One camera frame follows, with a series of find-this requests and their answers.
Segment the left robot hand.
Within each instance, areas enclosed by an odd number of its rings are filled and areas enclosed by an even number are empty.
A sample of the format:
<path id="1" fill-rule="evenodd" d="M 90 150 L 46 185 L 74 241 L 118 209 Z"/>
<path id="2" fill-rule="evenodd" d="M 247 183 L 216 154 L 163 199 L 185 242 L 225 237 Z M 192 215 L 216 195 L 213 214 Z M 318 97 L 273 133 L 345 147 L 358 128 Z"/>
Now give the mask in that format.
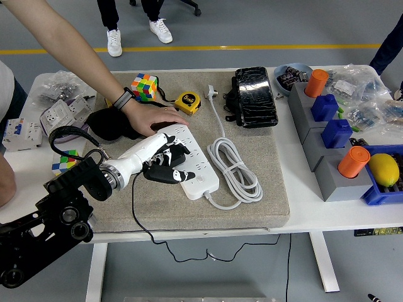
<path id="1" fill-rule="evenodd" d="M 105 162 L 105 168 L 116 180 L 116 188 L 128 185 L 130 177 L 139 172 L 148 180 L 177 184 L 195 178 L 194 172 L 176 170 L 190 151 L 174 135 L 157 133 L 128 149 L 116 160 Z"/>

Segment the person's left hand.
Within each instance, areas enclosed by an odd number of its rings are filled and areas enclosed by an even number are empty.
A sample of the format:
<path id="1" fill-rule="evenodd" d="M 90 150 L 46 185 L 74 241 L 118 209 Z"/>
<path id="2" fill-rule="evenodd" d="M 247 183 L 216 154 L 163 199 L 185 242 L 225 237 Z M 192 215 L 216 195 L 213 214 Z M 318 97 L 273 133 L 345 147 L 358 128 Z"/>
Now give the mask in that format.
<path id="1" fill-rule="evenodd" d="M 174 108 L 159 108 L 153 105 L 140 104 L 132 99 L 123 106 L 122 112 L 128 118 L 131 127 L 146 137 L 155 134 L 155 131 L 151 128 L 154 124 L 180 123 L 186 126 L 189 125 Z"/>

